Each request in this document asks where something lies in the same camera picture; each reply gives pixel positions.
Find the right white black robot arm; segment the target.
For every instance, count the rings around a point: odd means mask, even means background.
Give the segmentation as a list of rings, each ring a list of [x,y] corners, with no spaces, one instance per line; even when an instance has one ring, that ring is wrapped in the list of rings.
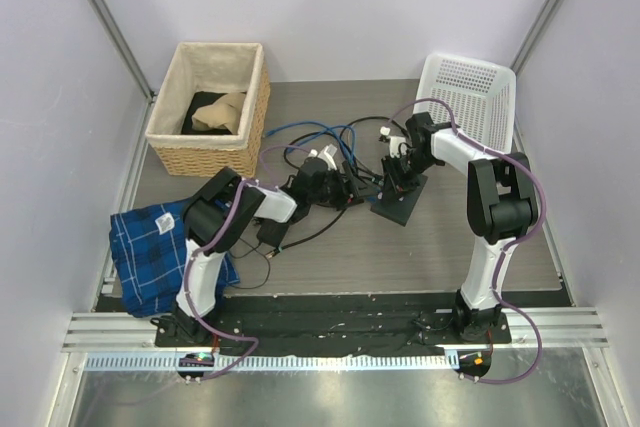
[[[456,293],[451,327],[465,342],[480,340],[498,323],[504,274],[519,240],[539,219],[535,183],[523,154],[494,151],[467,137],[453,122],[412,115],[406,136],[380,129],[389,147],[383,184],[372,209],[400,225],[408,222],[426,183],[425,172],[449,165],[467,182],[466,215],[475,236],[467,277]]]

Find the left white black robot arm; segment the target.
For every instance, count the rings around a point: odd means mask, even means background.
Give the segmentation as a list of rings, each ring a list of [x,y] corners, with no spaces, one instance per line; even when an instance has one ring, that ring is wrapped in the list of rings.
[[[308,156],[281,186],[220,170],[190,197],[181,213],[186,243],[182,286],[171,308],[168,332],[193,346],[213,332],[207,316],[216,305],[223,262],[251,222],[258,241],[278,250],[287,231],[313,206],[340,212],[361,200],[358,178],[347,162],[341,168],[324,154]]]

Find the black network switch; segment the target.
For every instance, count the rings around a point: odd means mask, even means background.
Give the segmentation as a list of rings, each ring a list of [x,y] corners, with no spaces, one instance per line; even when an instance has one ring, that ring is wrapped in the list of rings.
[[[371,205],[370,211],[386,220],[406,226],[427,183],[427,179],[427,176],[420,175],[416,189],[405,193],[396,200],[376,200]]]

